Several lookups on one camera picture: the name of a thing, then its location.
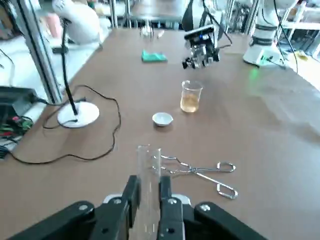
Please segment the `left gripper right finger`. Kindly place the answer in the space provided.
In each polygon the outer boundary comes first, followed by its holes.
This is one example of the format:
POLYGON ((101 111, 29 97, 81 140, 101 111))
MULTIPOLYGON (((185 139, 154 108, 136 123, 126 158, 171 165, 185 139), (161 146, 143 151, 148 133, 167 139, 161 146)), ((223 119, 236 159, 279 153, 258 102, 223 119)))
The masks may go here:
POLYGON ((264 240, 265 237, 210 201, 196 206, 174 197, 171 178, 159 182, 158 240, 264 240))

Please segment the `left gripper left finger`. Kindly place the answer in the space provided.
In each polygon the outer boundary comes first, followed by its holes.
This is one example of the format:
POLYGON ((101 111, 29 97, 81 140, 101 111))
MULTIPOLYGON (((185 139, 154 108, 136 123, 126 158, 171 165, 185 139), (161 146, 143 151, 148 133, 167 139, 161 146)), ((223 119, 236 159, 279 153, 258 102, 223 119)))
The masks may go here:
POLYGON ((95 207, 78 201, 10 237, 11 240, 127 240, 140 204, 140 180, 131 175, 120 196, 95 207))

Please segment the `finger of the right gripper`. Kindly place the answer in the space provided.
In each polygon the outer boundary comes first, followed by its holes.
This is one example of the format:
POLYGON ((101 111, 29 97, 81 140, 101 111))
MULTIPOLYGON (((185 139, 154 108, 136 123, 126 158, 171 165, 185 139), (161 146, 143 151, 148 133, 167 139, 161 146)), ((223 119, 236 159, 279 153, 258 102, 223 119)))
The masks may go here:
POLYGON ((219 55, 220 49, 219 48, 212 48, 210 50, 210 61, 211 62, 219 62, 220 61, 220 55, 219 55))
POLYGON ((187 69, 187 68, 196 69, 197 65, 195 60, 192 57, 187 57, 182 61, 182 67, 183 69, 187 69))

